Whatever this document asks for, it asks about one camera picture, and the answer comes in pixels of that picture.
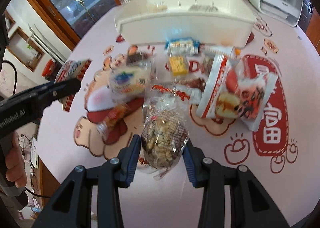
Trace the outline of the person left hand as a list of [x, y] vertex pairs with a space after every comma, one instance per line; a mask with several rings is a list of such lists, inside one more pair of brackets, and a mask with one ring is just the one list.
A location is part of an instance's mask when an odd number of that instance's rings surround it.
[[19, 137], [13, 132], [12, 148], [5, 157], [7, 166], [6, 178], [10, 182], [14, 182], [17, 188], [25, 187], [27, 184], [27, 176], [25, 172], [25, 163], [22, 155]]

